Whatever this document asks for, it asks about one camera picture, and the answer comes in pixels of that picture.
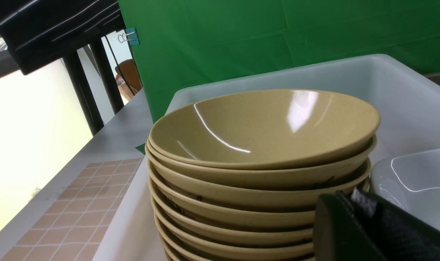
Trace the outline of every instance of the bowl rim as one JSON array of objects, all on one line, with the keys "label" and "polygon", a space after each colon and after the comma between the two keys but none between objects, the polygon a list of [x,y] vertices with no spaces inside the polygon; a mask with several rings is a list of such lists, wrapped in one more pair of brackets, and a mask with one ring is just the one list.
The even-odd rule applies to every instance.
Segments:
[{"label": "bowl rim", "polygon": [[163,230],[161,222],[159,221],[159,219],[157,218],[157,216],[154,213],[154,221],[155,221],[155,225],[157,226],[157,230],[159,231],[160,236],[162,237],[163,240],[165,240],[165,242],[170,245],[171,247],[173,247],[176,251],[178,251],[180,254],[184,255],[184,256],[188,256],[189,258],[195,259],[195,260],[199,260],[199,261],[210,261],[209,259],[203,258],[201,256],[197,256],[196,254],[188,251],[187,249],[183,248],[182,246],[178,245],[175,241],[173,241]]},{"label": "bowl rim", "polygon": [[194,227],[203,230],[210,230],[213,231],[214,233],[221,233],[223,235],[228,235],[228,236],[241,236],[241,237],[254,237],[254,238],[276,238],[276,237],[283,238],[287,236],[304,236],[308,234],[313,234],[313,228],[285,231],[285,232],[253,232],[253,231],[241,231],[241,230],[234,230],[228,228],[220,228],[193,220],[185,215],[178,213],[177,211],[170,208],[170,206],[167,205],[165,202],[163,202],[160,196],[157,195],[157,192],[151,194],[151,202],[153,203],[152,205],[153,207],[154,204],[156,204],[155,207],[162,208],[163,211],[169,212],[171,215],[175,216],[175,218],[180,219]]},{"label": "bowl rim", "polygon": [[175,225],[170,223],[170,221],[168,221],[157,208],[154,208],[154,214],[157,216],[159,221],[161,221],[162,224],[164,224],[168,228],[168,230],[170,230],[172,233],[176,233],[177,235],[179,235],[187,240],[193,241],[195,243],[198,243],[200,245],[203,245],[203,246],[206,246],[209,248],[215,248],[215,249],[219,249],[219,250],[237,252],[237,253],[247,253],[247,254],[265,254],[265,253],[271,254],[271,253],[298,251],[298,250],[307,249],[310,247],[313,248],[313,242],[304,243],[304,244],[300,244],[300,245],[294,245],[294,246],[283,246],[280,248],[244,248],[241,246],[228,246],[228,245],[208,241],[205,239],[201,239],[201,238],[193,236],[189,233],[186,233],[183,230],[180,230]]},{"label": "bowl rim", "polygon": [[163,249],[168,254],[168,256],[170,256],[171,259],[173,259],[174,261],[180,261],[180,259],[176,256],[176,254],[173,253],[173,250],[170,249],[170,247],[173,247],[173,246],[169,246],[163,237],[160,238],[160,243],[162,243]]},{"label": "bowl rim", "polygon": [[369,154],[375,149],[376,145],[378,144],[378,137],[376,136],[376,134],[374,134],[371,139],[372,142],[370,143],[369,147],[367,147],[364,151],[360,152],[357,155],[354,155],[350,158],[341,160],[341,161],[336,161],[336,162],[332,162],[332,163],[328,163],[328,164],[324,164],[324,165],[318,165],[318,166],[313,166],[313,167],[297,167],[294,169],[283,169],[283,170],[234,170],[234,169],[222,169],[220,167],[207,167],[207,166],[200,166],[200,165],[193,165],[193,164],[189,164],[186,162],[182,162],[182,161],[177,161],[175,159],[172,159],[170,157],[167,157],[166,155],[161,154],[159,151],[157,151],[154,146],[152,145],[152,143],[150,142],[150,140],[148,139],[147,142],[145,143],[145,151],[146,153],[149,151],[151,152],[153,155],[155,155],[155,157],[158,158],[162,158],[163,160],[170,162],[173,165],[177,165],[180,167],[183,167],[185,169],[195,169],[198,171],[207,171],[209,173],[212,173],[212,171],[210,170],[220,170],[222,173],[229,173],[229,174],[237,174],[237,175],[241,175],[241,174],[245,174],[245,173],[257,173],[257,174],[263,174],[263,173],[286,173],[286,172],[296,172],[296,171],[312,171],[312,170],[320,170],[320,169],[331,169],[334,166],[337,165],[344,165],[347,162],[352,162],[354,160],[354,158],[358,158],[360,157],[360,155],[364,155],[366,154],[366,157],[369,156]]},{"label": "bowl rim", "polygon": [[[173,154],[171,152],[168,152],[167,150],[164,150],[162,147],[158,146],[154,140],[153,140],[153,134],[155,132],[155,130],[157,129],[157,126],[160,124],[160,122],[164,121],[164,118],[166,119],[166,117],[168,117],[169,115],[175,114],[178,111],[181,111],[183,109],[186,109],[188,107],[194,106],[195,104],[199,104],[199,103],[204,103],[204,102],[208,102],[211,101],[213,99],[221,99],[227,96],[241,96],[241,95],[247,95],[250,93],[260,93],[260,92],[282,92],[282,91],[286,91],[286,92],[290,92],[290,91],[313,91],[313,92],[317,92],[317,93],[327,93],[327,94],[335,94],[338,96],[346,96],[348,99],[354,99],[357,100],[359,102],[361,102],[361,104],[365,104],[366,108],[370,108],[371,109],[371,113],[376,115],[376,122],[373,122],[373,127],[372,129],[365,133],[363,135],[363,137],[361,137],[359,140],[356,141],[351,141],[347,144],[344,144],[344,146],[340,146],[337,148],[334,148],[332,150],[328,150],[324,153],[320,153],[318,155],[312,155],[312,156],[305,156],[305,157],[301,157],[299,160],[297,159],[286,159],[286,160],[279,160],[279,161],[270,161],[270,162],[215,162],[215,161],[205,161],[205,160],[196,160],[196,159],[191,159],[191,158],[186,158],[186,157],[182,157],[176,154]],[[218,168],[225,168],[225,169],[245,169],[245,170],[254,170],[254,169],[276,169],[277,167],[283,165],[304,165],[305,162],[308,161],[315,161],[315,158],[322,158],[322,157],[329,157],[330,155],[336,155],[338,152],[346,149],[347,147],[351,147],[353,145],[356,145],[358,143],[364,142],[367,139],[369,139],[369,137],[373,136],[374,133],[376,132],[376,130],[378,129],[379,125],[381,123],[381,117],[379,115],[378,110],[371,105],[370,103],[359,99],[357,97],[354,96],[350,96],[347,94],[341,94],[339,92],[334,92],[334,91],[323,91],[323,90],[311,90],[311,89],[269,89],[269,90],[257,90],[257,91],[244,91],[244,92],[237,92],[235,94],[228,94],[228,95],[222,95],[222,96],[217,96],[214,98],[210,98],[210,99],[205,99],[199,102],[195,102],[192,104],[188,104],[186,106],[183,106],[179,109],[176,109],[175,111],[170,112],[169,114],[164,115],[163,117],[161,117],[159,120],[157,120],[157,122],[154,123],[154,125],[152,126],[150,132],[149,132],[149,139],[150,142],[152,143],[152,146],[158,150],[161,154],[166,155],[167,157],[173,158],[177,161],[182,161],[182,162],[186,162],[186,163],[190,163],[193,165],[201,165],[201,166],[209,166],[209,167],[218,167]]]},{"label": "bowl rim", "polygon": [[148,165],[149,164],[158,165],[159,167],[162,167],[163,169],[171,172],[173,175],[177,175],[178,177],[183,178],[183,179],[187,180],[188,182],[192,182],[192,183],[195,183],[200,186],[205,186],[205,187],[209,186],[209,187],[213,187],[217,190],[236,191],[236,192],[241,192],[241,193],[251,193],[251,194],[261,193],[261,194],[267,194],[270,196],[286,195],[286,194],[315,195],[315,194],[324,194],[324,193],[328,193],[328,192],[332,192],[332,191],[336,191],[336,190],[344,190],[344,189],[347,189],[353,185],[358,185],[358,184],[362,183],[370,175],[371,167],[372,167],[370,159],[366,158],[366,160],[360,166],[360,167],[362,167],[362,166],[366,165],[366,170],[363,172],[362,175],[360,175],[356,179],[351,180],[349,182],[343,183],[341,185],[329,187],[329,188],[319,188],[316,190],[255,190],[255,189],[251,189],[251,188],[238,188],[238,187],[232,187],[232,186],[227,186],[227,185],[220,185],[220,184],[216,184],[216,183],[212,183],[212,182],[198,180],[193,177],[188,177],[188,176],[183,175],[181,173],[178,173],[174,170],[171,170],[168,167],[165,167],[162,163],[158,162],[157,159],[155,159],[155,157],[152,155],[151,152],[146,152],[146,155],[148,156],[148,161],[147,161]]},{"label": "bowl rim", "polygon": [[170,194],[175,195],[176,197],[178,197],[179,200],[183,200],[187,203],[190,203],[192,205],[198,206],[200,208],[206,208],[209,210],[215,210],[215,211],[221,211],[224,213],[229,213],[229,214],[247,214],[247,215],[260,215],[260,216],[276,216],[276,215],[302,215],[302,216],[314,216],[315,215],[315,210],[310,210],[310,211],[298,211],[298,212],[258,212],[258,211],[249,211],[249,210],[237,210],[235,208],[225,208],[225,207],[221,207],[221,206],[217,206],[217,205],[213,205],[213,204],[209,204],[209,203],[205,203],[199,200],[195,200],[193,198],[190,198],[186,195],[183,195],[179,192],[176,192],[175,190],[172,190],[171,188],[169,188],[167,185],[165,185],[162,181],[159,180],[159,178],[155,175],[155,173],[153,173],[152,169],[149,167],[149,165],[152,164],[149,160],[147,161],[147,170],[149,172],[149,176],[150,176],[150,180],[149,180],[149,190],[151,189],[152,184],[150,182],[154,182],[155,185],[157,187],[159,187],[162,190],[168,191],[170,192]]}]

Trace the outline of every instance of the countertop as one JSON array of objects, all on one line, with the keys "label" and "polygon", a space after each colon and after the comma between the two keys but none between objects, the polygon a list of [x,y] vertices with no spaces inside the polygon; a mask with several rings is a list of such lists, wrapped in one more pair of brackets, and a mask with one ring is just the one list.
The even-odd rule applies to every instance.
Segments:
[{"label": "countertop", "polygon": [[139,92],[78,154],[0,231],[0,260],[90,163],[142,157],[152,118]]}]

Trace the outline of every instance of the cable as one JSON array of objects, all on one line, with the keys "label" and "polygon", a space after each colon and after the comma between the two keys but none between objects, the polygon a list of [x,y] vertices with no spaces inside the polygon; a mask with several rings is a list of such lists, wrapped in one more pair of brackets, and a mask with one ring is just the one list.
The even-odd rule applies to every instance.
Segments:
[{"label": "cable", "polygon": [[120,65],[119,65],[118,62],[117,62],[117,58],[115,57],[114,50],[112,49],[112,46],[110,45],[110,41],[108,40],[107,35],[105,36],[105,40],[107,40],[107,44],[108,44],[108,46],[109,46],[109,48],[110,48],[110,51],[112,52],[112,56],[114,57],[115,63],[117,64],[117,68],[118,68],[118,70],[120,71],[120,76],[122,77],[122,79],[123,79],[123,80],[125,81],[125,83],[127,84],[128,89],[130,89],[130,92],[133,94],[133,96],[136,95],[136,94],[134,93],[134,91],[132,90],[133,88],[130,86],[130,84],[127,82],[127,80],[126,80],[125,77],[123,76],[123,72],[122,72],[122,70],[120,69]]}]

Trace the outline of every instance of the green backdrop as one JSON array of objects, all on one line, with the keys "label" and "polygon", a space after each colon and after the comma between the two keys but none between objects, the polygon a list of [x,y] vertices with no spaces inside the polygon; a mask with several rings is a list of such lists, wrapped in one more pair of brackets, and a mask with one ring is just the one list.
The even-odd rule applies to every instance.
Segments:
[{"label": "green backdrop", "polygon": [[440,71],[440,0],[119,0],[155,121],[179,89],[386,53]]}]

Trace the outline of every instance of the bowl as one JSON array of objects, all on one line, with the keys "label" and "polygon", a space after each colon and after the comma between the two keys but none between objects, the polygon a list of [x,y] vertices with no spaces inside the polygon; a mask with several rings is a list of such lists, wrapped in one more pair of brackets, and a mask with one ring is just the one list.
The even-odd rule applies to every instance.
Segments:
[{"label": "bowl", "polygon": [[173,208],[195,217],[202,223],[213,221],[238,230],[277,232],[310,226],[314,222],[314,210],[272,213],[237,210],[205,203],[169,188],[152,168],[148,167],[148,170],[151,177],[149,189],[152,195],[155,194],[155,189],[160,189],[160,192],[172,203]]},{"label": "bowl", "polygon": [[281,248],[243,248],[228,246],[208,241],[177,228],[170,223],[165,213],[156,211],[158,220],[167,227],[180,241],[199,251],[233,260],[269,261],[297,258],[313,253],[313,243],[284,246]]},{"label": "bowl", "polygon": [[171,261],[181,261],[183,258],[176,252],[175,249],[173,249],[171,246],[169,246],[165,240],[163,240],[162,235],[160,235],[160,243],[162,243],[162,247],[165,250],[165,255],[167,260]]},{"label": "bowl", "polygon": [[166,168],[182,175],[220,185],[256,190],[304,190],[318,186],[337,185],[344,177],[360,167],[376,147],[376,135],[370,139],[360,154],[351,158],[315,167],[288,170],[228,170],[203,167],[170,159],[156,151],[146,142],[145,152],[165,168],[155,165],[160,174]]},{"label": "bowl", "polygon": [[151,201],[154,212],[165,212],[165,214],[184,231],[192,231],[207,239],[231,246],[276,247],[296,243],[298,241],[311,241],[312,239],[312,228],[275,233],[250,232],[201,223],[170,208],[169,202],[166,202],[164,196],[161,195],[160,192],[157,193],[157,191],[152,195]]},{"label": "bowl", "polygon": [[175,237],[157,218],[157,216],[154,215],[155,225],[157,226],[157,229],[159,230],[160,239],[162,241],[162,246],[165,243],[167,246],[170,246],[173,248],[171,251],[172,254],[178,252],[181,256],[183,256],[185,259],[188,259],[190,261],[212,261],[214,260],[214,256],[200,253],[199,251],[195,251],[195,249],[190,248],[186,244],[184,244],[182,241],[180,241],[177,237]]},{"label": "bowl", "polygon": [[149,133],[163,155],[193,165],[278,170],[360,153],[380,123],[369,103],[316,90],[250,91],[190,104]]},{"label": "bowl", "polygon": [[167,185],[176,185],[177,188],[201,198],[204,202],[214,203],[231,208],[240,208],[251,211],[295,211],[305,208],[314,208],[320,194],[333,194],[338,190],[349,194],[354,187],[362,183],[371,170],[371,163],[365,163],[346,177],[346,183],[330,188],[315,190],[251,190],[249,188],[236,188],[205,182],[182,175],[164,167],[146,152],[149,157],[148,168],[155,169],[167,181]]},{"label": "bowl", "polygon": [[440,149],[379,161],[371,190],[440,231]]}]

